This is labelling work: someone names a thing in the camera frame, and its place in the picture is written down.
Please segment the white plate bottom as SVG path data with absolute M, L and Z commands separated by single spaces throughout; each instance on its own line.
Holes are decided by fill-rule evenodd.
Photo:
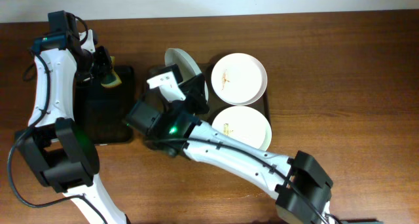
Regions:
M 212 127 L 224 135 L 266 151 L 272 141 L 272 129 L 266 117 L 248 106 L 232 106 L 222 110 Z

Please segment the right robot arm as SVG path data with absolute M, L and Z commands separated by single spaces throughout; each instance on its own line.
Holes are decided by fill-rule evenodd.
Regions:
M 313 156 L 299 151 L 290 158 L 256 149 L 199 119 L 199 113 L 209 110 L 202 74 L 181 84 L 170 75 L 156 79 L 149 92 L 166 87 L 183 96 L 170 101 L 161 95 L 163 111 L 141 96 L 127 114 L 125 123 L 144 136 L 148 148 L 210 164 L 249 181 L 276 201 L 278 216 L 287 223 L 338 223 L 329 211 L 333 182 Z

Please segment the green yellow sponge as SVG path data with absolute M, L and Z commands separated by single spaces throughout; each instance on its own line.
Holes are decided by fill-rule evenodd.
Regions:
M 115 69 L 115 57 L 111 57 L 111 65 L 109 67 L 109 71 L 102 77 L 100 84 L 104 88 L 115 88 L 122 84 L 122 81 L 118 74 L 116 73 Z

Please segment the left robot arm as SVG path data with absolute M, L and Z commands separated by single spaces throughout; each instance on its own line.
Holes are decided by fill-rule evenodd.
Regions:
M 16 134 L 19 151 L 38 182 L 72 200 L 89 223 L 128 223 L 99 176 L 98 152 L 73 116 L 77 62 L 68 49 L 34 49 L 35 106 L 28 127 Z

